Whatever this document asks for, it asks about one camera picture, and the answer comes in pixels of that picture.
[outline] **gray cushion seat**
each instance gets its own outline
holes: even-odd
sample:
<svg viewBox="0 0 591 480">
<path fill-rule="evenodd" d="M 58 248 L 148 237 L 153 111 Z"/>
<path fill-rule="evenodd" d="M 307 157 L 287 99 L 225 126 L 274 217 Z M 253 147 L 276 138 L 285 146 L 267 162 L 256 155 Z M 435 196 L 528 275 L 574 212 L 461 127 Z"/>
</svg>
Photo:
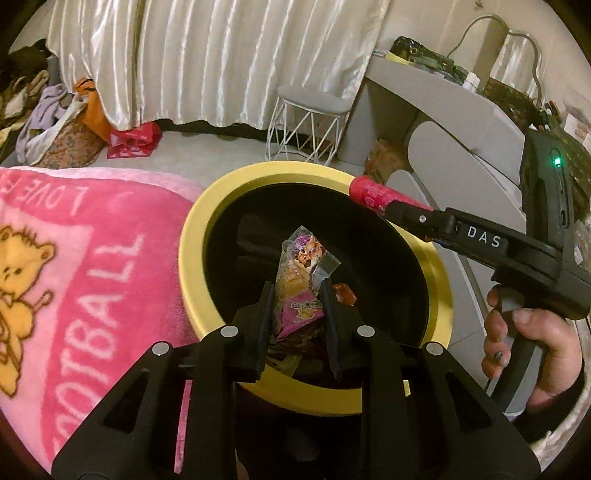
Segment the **gray cushion seat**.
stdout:
<svg viewBox="0 0 591 480">
<path fill-rule="evenodd" d="M 289 103 L 305 110 L 314 110 L 327 115 L 344 115 L 351 109 L 347 102 L 331 93 L 319 92 L 306 87 L 281 86 L 277 89 L 277 93 Z"/>
</svg>

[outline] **candy wrapper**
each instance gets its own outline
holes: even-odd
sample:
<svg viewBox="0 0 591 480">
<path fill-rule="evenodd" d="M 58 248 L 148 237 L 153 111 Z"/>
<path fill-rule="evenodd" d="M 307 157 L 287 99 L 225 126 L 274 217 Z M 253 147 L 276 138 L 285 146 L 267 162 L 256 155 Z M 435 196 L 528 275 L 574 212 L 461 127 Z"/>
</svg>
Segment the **candy wrapper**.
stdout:
<svg viewBox="0 0 591 480">
<path fill-rule="evenodd" d="M 353 293 L 353 290 L 351 290 L 346 283 L 337 283 L 333 285 L 333 288 L 335 290 L 336 300 L 339 303 L 348 305 L 350 307 L 355 305 L 357 297 L 355 296 L 355 293 Z"/>
<path fill-rule="evenodd" d="M 303 226 L 283 242 L 281 260 L 275 281 L 275 340 L 282 342 L 324 316 L 318 290 L 340 262 Z M 302 343 L 316 336 L 314 329 L 305 329 Z"/>
</svg>

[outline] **black handle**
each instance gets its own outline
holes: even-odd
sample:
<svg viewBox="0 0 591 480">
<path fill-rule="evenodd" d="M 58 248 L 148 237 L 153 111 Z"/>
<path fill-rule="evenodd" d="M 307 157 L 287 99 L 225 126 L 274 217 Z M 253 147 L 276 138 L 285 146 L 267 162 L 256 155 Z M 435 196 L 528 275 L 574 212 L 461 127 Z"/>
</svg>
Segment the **black handle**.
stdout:
<svg viewBox="0 0 591 480">
<path fill-rule="evenodd" d="M 512 312 L 529 306 L 522 295 L 508 288 L 499 289 L 497 310 L 507 322 L 509 334 L 506 342 L 511 347 L 511 359 L 498 380 L 492 381 L 487 393 L 508 417 L 516 417 L 525 410 L 534 391 L 544 361 L 544 348 L 517 332 Z"/>
</svg>

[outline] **pink bag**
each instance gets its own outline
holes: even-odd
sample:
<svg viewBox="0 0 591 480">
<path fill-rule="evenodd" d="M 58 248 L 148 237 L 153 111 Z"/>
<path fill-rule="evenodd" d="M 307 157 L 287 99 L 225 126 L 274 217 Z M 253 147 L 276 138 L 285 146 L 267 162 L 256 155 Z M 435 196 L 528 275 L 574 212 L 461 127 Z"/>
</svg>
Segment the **pink bag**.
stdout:
<svg viewBox="0 0 591 480">
<path fill-rule="evenodd" d="M 158 146 L 162 131 L 155 122 L 131 130 L 111 130 L 107 158 L 149 157 Z"/>
</svg>

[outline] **hand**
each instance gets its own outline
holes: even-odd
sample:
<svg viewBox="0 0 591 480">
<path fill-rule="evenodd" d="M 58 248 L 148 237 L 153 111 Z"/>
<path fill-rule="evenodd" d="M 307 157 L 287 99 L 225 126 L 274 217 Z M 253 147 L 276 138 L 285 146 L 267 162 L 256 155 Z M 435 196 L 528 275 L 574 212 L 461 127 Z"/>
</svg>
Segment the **hand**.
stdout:
<svg viewBox="0 0 591 480">
<path fill-rule="evenodd" d="M 497 287 L 487 295 L 486 301 L 496 307 L 499 301 Z M 527 403 L 529 411 L 539 411 L 572 387 L 579 377 L 583 364 L 579 336 L 572 322 L 565 322 L 548 310 L 516 310 L 513 321 L 524 337 L 544 342 L 549 348 L 540 380 Z M 511 358 L 511 349 L 504 343 L 508 327 L 497 310 L 488 314 L 484 327 L 487 335 L 482 371 L 488 378 L 498 378 Z"/>
<path fill-rule="evenodd" d="M 249 480 L 248 472 L 240 460 L 238 460 L 238 454 L 236 454 L 236 473 L 238 474 L 238 480 Z"/>
</svg>

